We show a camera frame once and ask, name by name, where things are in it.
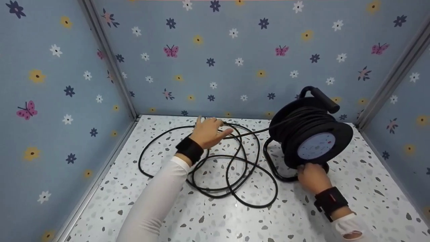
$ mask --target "black wrist strap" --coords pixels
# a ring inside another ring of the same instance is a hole
[[[330,222],[333,222],[330,216],[334,211],[348,206],[348,201],[335,186],[318,193],[315,195],[315,199],[315,207],[319,212],[324,211],[324,214]]]

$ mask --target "blue wall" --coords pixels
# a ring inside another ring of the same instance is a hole
[[[96,7],[138,113],[264,118],[314,85],[339,102],[335,116],[351,122],[430,2],[99,0]],[[372,54],[378,43],[382,53]],[[164,50],[173,45],[176,58]],[[285,56],[276,56],[279,46],[289,48]]]
[[[47,242],[131,118],[78,2],[17,4],[0,5],[0,241]]]
[[[430,219],[429,65],[427,48],[365,133]]]

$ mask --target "white long sleeve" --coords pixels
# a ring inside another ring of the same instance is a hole
[[[174,156],[158,171],[131,208],[121,227],[117,242],[157,242],[162,222],[175,203],[189,170],[186,162]],[[341,238],[353,231],[362,233],[357,239],[344,241],[376,241],[371,231],[355,214],[334,221],[332,226]]]

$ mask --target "speckled floor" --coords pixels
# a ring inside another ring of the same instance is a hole
[[[268,120],[226,119],[250,129],[263,129]],[[70,233],[72,242],[114,242],[134,201],[148,183],[137,168],[143,147],[155,136],[176,126],[192,125],[195,118],[144,115],[125,144],[98,191]],[[142,168],[155,174],[175,152],[175,145],[191,129],[175,130],[161,137],[144,155]],[[261,145],[268,132],[258,135]],[[244,137],[250,160],[256,156],[256,140]],[[223,140],[211,153],[233,154],[234,140]],[[281,174],[294,174],[283,164],[280,145],[272,142],[269,151]],[[196,173],[197,183],[208,187],[225,186],[223,174],[227,159],[208,161]],[[329,162],[329,176],[361,216],[378,241],[430,241],[430,230],[405,198],[380,161],[354,128],[350,145]],[[269,167],[260,154],[260,165]],[[233,163],[231,181],[243,171],[244,164]],[[327,219],[313,205],[313,197],[297,183],[278,182],[279,194],[270,208],[253,209],[229,196],[209,199],[184,185],[174,208],[166,218],[159,241],[167,242],[320,242],[336,241]],[[255,174],[238,190],[246,202],[263,204],[274,195],[274,185],[264,173]]]

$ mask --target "pink butterfly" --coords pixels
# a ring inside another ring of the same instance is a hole
[[[378,45],[374,45],[372,47],[372,54],[382,55],[384,50],[386,50],[390,45],[385,43],[381,46],[381,43],[378,43]]]
[[[285,53],[288,51],[288,49],[289,49],[288,46],[284,46],[284,47],[279,46],[279,48],[276,47],[275,48],[276,56],[285,56]]]
[[[176,53],[178,53],[179,47],[173,45],[171,48],[167,45],[167,48],[164,47],[164,53],[166,53],[167,57],[178,57]]]
[[[19,117],[25,118],[25,120],[29,120],[31,116],[34,116],[37,114],[37,111],[34,110],[33,101],[29,101],[28,105],[27,105],[27,102],[25,102],[25,108],[21,108],[21,107],[18,107],[18,108],[22,110],[17,111],[16,115],[18,115]]]

